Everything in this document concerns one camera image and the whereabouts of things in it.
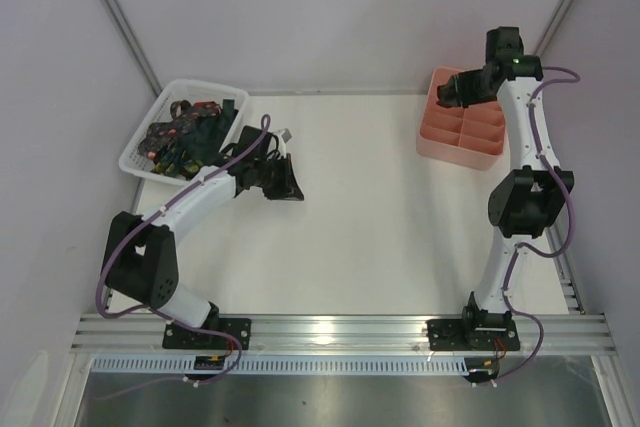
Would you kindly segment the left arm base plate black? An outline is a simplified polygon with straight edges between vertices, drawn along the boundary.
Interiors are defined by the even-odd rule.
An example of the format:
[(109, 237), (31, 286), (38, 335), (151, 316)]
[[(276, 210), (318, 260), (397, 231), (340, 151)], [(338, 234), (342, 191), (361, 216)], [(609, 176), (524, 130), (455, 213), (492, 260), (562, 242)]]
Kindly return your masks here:
[[(207, 319), (202, 329), (228, 334), (236, 338), (243, 349), (247, 349), (251, 338), (251, 323), (249, 318), (216, 315)], [(195, 332), (175, 323), (165, 326), (162, 339), (162, 347), (168, 350), (224, 350), (228, 345), (226, 338)]]

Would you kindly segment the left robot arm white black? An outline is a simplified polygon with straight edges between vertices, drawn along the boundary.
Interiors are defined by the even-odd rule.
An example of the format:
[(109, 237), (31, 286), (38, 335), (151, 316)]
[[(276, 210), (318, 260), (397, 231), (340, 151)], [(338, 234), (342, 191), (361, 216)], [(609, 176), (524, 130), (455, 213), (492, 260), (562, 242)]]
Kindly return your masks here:
[(218, 307), (180, 279), (178, 246), (208, 214), (252, 188), (271, 201), (303, 200), (287, 150), (290, 139), (287, 129), (246, 126), (237, 142), (164, 204), (144, 215), (116, 215), (96, 294), (109, 288), (185, 329), (218, 329)]

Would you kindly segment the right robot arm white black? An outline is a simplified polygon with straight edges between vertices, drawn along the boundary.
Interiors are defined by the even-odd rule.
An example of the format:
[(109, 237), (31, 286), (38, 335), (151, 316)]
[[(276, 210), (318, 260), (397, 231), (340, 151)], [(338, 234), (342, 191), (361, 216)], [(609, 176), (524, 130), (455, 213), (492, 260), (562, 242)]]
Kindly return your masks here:
[(489, 101), (500, 105), (511, 167), (488, 199), (494, 237), (478, 287), (458, 319), (428, 325), (435, 350), (520, 347), (510, 291), (517, 259), (524, 249), (542, 256), (534, 240), (554, 225), (561, 211), (573, 209), (574, 174), (561, 168), (546, 127), (542, 94), (549, 84), (540, 58), (525, 53), (518, 28), (498, 27), (486, 34), (484, 66), (456, 73), (437, 88), (437, 103), (444, 108)]

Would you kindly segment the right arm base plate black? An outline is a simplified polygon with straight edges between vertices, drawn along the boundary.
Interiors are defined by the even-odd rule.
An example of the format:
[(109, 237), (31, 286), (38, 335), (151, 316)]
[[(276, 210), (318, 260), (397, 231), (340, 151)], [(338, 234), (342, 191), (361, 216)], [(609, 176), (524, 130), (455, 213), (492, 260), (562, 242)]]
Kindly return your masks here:
[(427, 322), (427, 337), (433, 351), (493, 351), (504, 346), (518, 351), (521, 343), (513, 320), (500, 327), (470, 327), (461, 318), (437, 318)]

